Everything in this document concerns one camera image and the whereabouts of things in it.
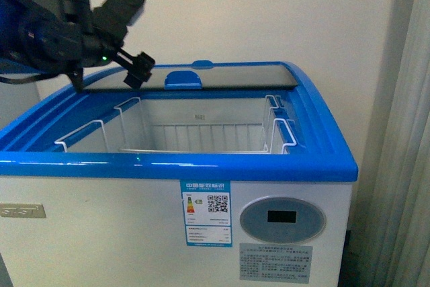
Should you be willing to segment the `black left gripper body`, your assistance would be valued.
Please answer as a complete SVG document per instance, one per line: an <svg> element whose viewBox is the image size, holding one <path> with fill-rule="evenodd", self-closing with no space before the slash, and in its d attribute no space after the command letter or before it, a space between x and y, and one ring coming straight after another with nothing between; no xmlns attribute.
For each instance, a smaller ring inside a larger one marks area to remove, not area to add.
<svg viewBox="0 0 430 287"><path fill-rule="evenodd" d="M132 89L140 89L152 76L151 70L155 60L141 52L133 56L122 49L123 41L112 42L95 36L84 36L81 60L72 73L72 85L77 92L84 89L83 69L86 67L102 67L114 61L127 71L124 82Z"/></svg>

